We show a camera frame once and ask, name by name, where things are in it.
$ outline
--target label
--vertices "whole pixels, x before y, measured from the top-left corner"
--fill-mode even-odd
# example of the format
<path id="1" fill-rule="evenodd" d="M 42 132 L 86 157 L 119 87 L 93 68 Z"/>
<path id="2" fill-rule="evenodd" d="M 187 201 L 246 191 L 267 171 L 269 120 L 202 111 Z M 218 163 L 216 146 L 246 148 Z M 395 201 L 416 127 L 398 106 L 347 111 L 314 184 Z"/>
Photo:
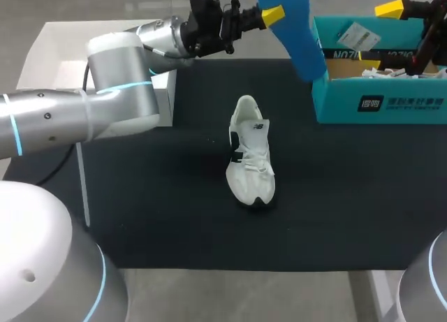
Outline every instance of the label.
<path id="1" fill-rule="evenodd" d="M 349 29 L 342 34 L 338 43 L 359 52 L 371 50 L 380 40 L 381 37 L 376 35 L 373 31 L 354 22 Z"/>
<path id="2" fill-rule="evenodd" d="M 383 95 L 363 95 L 358 104 L 358 112 L 378 112 L 383 103 Z"/>
<path id="3" fill-rule="evenodd" d="M 443 104 L 444 99 L 437 97 L 390 97 L 387 101 L 386 110 L 439 110 Z"/>
<path id="4" fill-rule="evenodd" d="M 373 48 L 371 52 L 387 53 L 390 55 L 402 55 L 404 57 L 412 57 L 416 54 L 416 50 L 383 50 Z M 354 59 L 358 60 L 358 52 L 348 48 L 324 48 L 323 54 L 326 59 Z"/>

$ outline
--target white sneaker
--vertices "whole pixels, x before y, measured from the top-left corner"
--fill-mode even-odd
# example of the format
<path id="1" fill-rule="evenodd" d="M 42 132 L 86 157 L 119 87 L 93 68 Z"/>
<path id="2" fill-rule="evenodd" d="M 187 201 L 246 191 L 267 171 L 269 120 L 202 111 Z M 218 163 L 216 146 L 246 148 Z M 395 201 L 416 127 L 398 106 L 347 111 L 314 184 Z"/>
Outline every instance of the white sneaker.
<path id="1" fill-rule="evenodd" d="M 236 198 L 248 206 L 268 205 L 274 195 L 274 173 L 270 165 L 268 129 L 253 97 L 245 95 L 237 102 L 230 122 L 231 162 L 226 179 Z"/>

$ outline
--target paper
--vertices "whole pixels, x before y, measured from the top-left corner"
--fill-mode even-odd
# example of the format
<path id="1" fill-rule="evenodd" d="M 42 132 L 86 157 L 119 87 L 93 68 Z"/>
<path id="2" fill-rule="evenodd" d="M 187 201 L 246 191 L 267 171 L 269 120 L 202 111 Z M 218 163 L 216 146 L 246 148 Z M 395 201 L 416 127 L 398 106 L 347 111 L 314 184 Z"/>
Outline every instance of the paper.
<path id="1" fill-rule="evenodd" d="M 371 50 L 380 40 L 380 36 L 354 22 L 338 40 L 338 43 L 359 52 Z"/>

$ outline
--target cable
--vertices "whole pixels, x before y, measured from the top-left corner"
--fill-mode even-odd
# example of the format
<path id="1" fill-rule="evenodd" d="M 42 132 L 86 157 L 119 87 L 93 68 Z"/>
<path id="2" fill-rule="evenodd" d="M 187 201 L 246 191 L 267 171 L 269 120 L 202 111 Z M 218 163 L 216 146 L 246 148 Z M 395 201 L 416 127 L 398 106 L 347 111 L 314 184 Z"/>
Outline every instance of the cable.
<path id="1" fill-rule="evenodd" d="M 89 77 L 89 71 L 90 67 L 89 64 L 85 66 L 85 72 L 84 72 L 84 80 L 82 81 L 82 90 L 85 92 L 87 90 L 87 80 Z M 62 158 L 61 162 L 54 168 L 54 170 L 51 171 L 50 174 L 48 174 L 46 177 L 44 177 L 42 180 L 37 182 L 36 186 L 43 186 L 47 182 L 49 182 L 59 171 L 66 165 L 67 161 L 70 159 L 71 154 L 73 153 L 73 150 L 75 149 L 75 145 L 72 144 L 68 148 L 67 152 L 65 153 L 64 157 Z"/>
<path id="2" fill-rule="evenodd" d="M 153 52 L 155 54 L 161 55 L 162 57 L 165 57 L 167 59 L 185 59 L 184 57 L 178 57 L 177 55 L 171 55 L 171 54 L 168 54 L 166 52 L 157 50 L 156 48 L 147 46 L 145 44 L 142 44 L 142 46 L 144 47 L 145 50 L 148 50 L 148 51 Z"/>

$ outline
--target black mat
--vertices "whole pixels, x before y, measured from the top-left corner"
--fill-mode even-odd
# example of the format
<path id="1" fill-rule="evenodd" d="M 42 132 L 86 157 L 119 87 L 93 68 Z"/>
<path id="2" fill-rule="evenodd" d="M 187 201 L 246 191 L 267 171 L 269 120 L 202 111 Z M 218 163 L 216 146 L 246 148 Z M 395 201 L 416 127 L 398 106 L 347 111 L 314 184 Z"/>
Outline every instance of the black mat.
<path id="1" fill-rule="evenodd" d="M 226 184 L 243 94 L 271 120 L 271 212 L 238 207 Z M 447 127 L 319 125 L 289 61 L 199 61 L 178 71 L 173 128 L 83 148 L 91 233 L 122 268 L 404 269 L 447 227 Z M 7 178 L 36 179 L 54 155 Z M 47 188 L 82 214 L 75 169 Z"/>

